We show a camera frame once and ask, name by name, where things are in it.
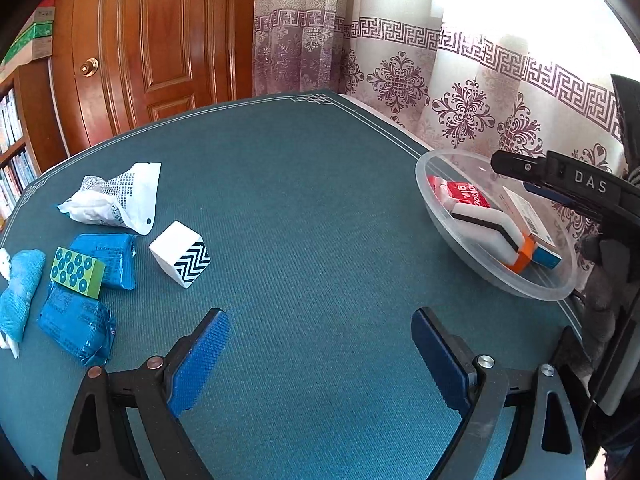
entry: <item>wooden door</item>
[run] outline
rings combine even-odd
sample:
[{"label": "wooden door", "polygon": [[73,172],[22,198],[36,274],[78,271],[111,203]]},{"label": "wooden door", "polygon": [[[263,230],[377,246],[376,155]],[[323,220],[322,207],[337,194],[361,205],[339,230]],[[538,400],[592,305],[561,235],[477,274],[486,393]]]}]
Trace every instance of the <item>wooden door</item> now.
[{"label": "wooden door", "polygon": [[56,0],[54,90],[71,152],[150,121],[249,97],[253,4]]}]

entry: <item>orange band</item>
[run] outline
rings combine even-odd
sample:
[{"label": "orange band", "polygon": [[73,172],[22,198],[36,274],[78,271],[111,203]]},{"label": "orange band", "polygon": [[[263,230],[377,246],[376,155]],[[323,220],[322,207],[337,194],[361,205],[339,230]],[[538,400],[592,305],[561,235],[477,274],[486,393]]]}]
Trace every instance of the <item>orange band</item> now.
[{"label": "orange band", "polygon": [[524,245],[518,251],[518,259],[513,265],[505,265],[507,269],[521,273],[526,266],[529,265],[531,258],[533,257],[533,251],[536,249],[536,243],[533,238],[525,236]]}]

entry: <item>silver bolt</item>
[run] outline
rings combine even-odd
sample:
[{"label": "silver bolt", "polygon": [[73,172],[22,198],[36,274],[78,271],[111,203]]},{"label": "silver bolt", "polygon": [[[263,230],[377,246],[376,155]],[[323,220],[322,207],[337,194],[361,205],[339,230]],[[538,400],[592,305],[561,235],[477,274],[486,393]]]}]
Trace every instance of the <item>silver bolt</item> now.
[{"label": "silver bolt", "polygon": [[100,368],[99,366],[92,366],[91,368],[89,368],[89,371],[86,374],[90,379],[95,379],[96,377],[100,377],[101,373],[102,368]]},{"label": "silver bolt", "polygon": [[493,368],[495,365],[495,361],[494,361],[494,358],[489,355],[479,355],[478,364],[482,368]]},{"label": "silver bolt", "polygon": [[164,364],[164,359],[162,359],[159,355],[154,355],[146,360],[146,367],[150,370],[158,370],[159,367]]},{"label": "silver bolt", "polygon": [[545,374],[547,377],[553,377],[556,373],[556,370],[552,367],[552,365],[542,365],[540,367],[540,371]]}]

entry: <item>white pouch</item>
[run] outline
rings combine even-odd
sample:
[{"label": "white pouch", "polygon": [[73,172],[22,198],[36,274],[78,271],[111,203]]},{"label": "white pouch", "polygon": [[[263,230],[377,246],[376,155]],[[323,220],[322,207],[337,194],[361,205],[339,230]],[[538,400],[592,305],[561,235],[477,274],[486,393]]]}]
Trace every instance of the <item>white pouch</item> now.
[{"label": "white pouch", "polygon": [[83,224],[129,227],[148,235],[156,219],[159,177],[160,162],[137,162],[126,173],[107,181],[89,175],[58,209]]}]

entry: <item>transparent plastic bowl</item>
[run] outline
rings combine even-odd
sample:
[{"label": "transparent plastic bowl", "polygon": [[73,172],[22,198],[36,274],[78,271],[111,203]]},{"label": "transparent plastic bowl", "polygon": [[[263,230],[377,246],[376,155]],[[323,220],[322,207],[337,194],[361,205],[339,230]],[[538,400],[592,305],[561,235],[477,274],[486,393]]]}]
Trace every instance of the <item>transparent plastic bowl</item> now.
[{"label": "transparent plastic bowl", "polygon": [[[562,261],[555,269],[531,263],[521,274],[507,269],[475,241],[460,234],[456,220],[444,209],[431,189],[427,181],[430,175],[474,184],[493,207],[497,206],[498,192],[503,186],[526,198],[549,231]],[[494,173],[485,156],[463,150],[425,153],[416,164],[415,177],[438,232],[454,252],[488,282],[516,296],[543,301],[562,300],[574,290],[577,275],[574,245],[549,200],[529,193],[519,180]]]}]

